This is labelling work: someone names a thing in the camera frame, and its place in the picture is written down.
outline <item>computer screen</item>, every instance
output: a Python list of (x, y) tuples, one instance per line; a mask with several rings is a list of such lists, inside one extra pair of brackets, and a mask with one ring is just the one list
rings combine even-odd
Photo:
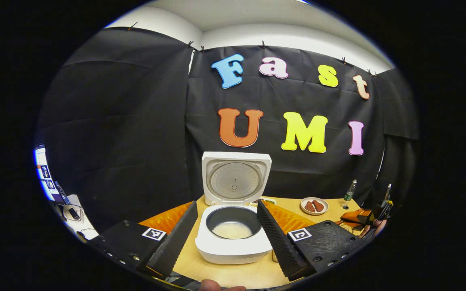
[(50, 201), (55, 203), (67, 204), (67, 198), (59, 192), (59, 189), (56, 186), (56, 181), (53, 180), (51, 176), (50, 169), (48, 167), (48, 162), (46, 161), (46, 148), (44, 144), (39, 144), (35, 148), (35, 165), (37, 166), (37, 175), (39, 176), (39, 181), (41, 183), (42, 189), (44, 190), (44, 195)]

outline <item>white ceiling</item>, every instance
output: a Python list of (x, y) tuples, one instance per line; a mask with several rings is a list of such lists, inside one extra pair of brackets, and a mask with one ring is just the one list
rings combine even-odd
[(239, 24), (291, 24), (342, 37), (390, 61), (366, 37), (342, 20), (299, 0), (157, 0), (147, 6), (170, 11), (203, 32)]

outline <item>white plate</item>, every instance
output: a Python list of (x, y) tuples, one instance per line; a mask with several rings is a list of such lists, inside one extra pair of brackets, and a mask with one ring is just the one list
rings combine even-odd
[[(309, 211), (309, 210), (306, 210), (305, 209), (305, 205), (307, 205), (307, 202), (312, 202), (312, 200), (316, 200), (318, 201), (319, 203), (323, 204), (324, 208), (321, 212), (312, 212), (312, 211)], [(328, 210), (328, 203), (327, 201), (324, 201), (323, 199), (319, 199), (318, 197), (306, 197), (305, 199), (303, 199), (300, 203), (300, 206), (301, 206), (301, 210), (303, 210), (305, 213), (308, 213), (308, 214), (311, 214), (311, 215), (321, 215), (325, 212), (327, 212)]]

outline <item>wooden table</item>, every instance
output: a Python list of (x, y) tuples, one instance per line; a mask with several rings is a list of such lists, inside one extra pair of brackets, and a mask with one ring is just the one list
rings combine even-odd
[[(274, 199), (278, 206), (316, 223), (325, 220), (338, 221), (345, 212), (359, 209), (359, 205), (353, 199), (347, 203), (348, 210), (341, 207), (342, 198), (325, 199), (329, 205), (327, 212), (322, 215), (309, 215), (301, 210), (301, 199), (270, 198)], [(250, 264), (217, 265), (205, 261), (195, 245), (195, 238), (197, 237), (202, 213), (207, 207), (204, 203), (204, 196), (197, 200), (198, 218), (174, 266), (174, 272), (199, 282), (203, 279), (215, 280), (222, 287), (242, 285), (247, 289), (262, 289), (290, 283), (287, 277), (283, 275), (280, 265), (272, 260), (272, 252), (261, 258), (261, 260)]]

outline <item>black inner pot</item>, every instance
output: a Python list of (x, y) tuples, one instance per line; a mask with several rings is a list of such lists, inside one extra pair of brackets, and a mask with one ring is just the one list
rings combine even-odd
[(235, 207), (235, 206), (221, 207), (213, 211), (212, 213), (210, 213), (210, 215), (208, 215), (208, 217), (206, 218), (206, 226), (211, 232), (213, 228), (215, 228), (215, 226), (223, 222), (242, 223), (243, 225), (246, 225), (251, 230), (251, 232), (253, 233), (251, 236), (257, 234), (261, 229), (261, 225), (256, 217), (256, 213), (246, 208), (242, 208), (242, 207)]

